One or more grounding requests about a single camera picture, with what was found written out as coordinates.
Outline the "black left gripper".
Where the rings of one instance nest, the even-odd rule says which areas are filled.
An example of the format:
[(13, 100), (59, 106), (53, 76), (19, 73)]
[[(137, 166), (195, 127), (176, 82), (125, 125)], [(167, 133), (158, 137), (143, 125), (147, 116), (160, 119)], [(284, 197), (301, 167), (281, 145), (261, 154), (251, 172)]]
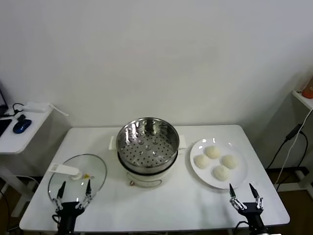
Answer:
[(56, 206), (56, 211), (58, 211), (58, 215), (61, 218), (76, 218), (85, 211), (85, 208), (92, 201), (90, 180), (88, 181), (86, 187), (85, 197), (80, 202), (62, 203), (62, 197), (64, 194), (65, 186), (66, 181), (63, 181), (61, 187), (58, 190), (56, 198), (53, 198), (52, 202)]

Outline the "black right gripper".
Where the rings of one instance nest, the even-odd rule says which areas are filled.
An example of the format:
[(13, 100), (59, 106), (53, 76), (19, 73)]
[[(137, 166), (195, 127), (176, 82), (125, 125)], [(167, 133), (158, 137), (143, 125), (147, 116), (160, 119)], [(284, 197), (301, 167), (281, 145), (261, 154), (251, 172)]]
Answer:
[(257, 189), (249, 183), (251, 193), (255, 199), (254, 202), (242, 203), (236, 196), (231, 184), (229, 184), (230, 203), (233, 208), (239, 211), (239, 214), (246, 217), (247, 220), (257, 220), (261, 218), (263, 212), (263, 197), (261, 197)]

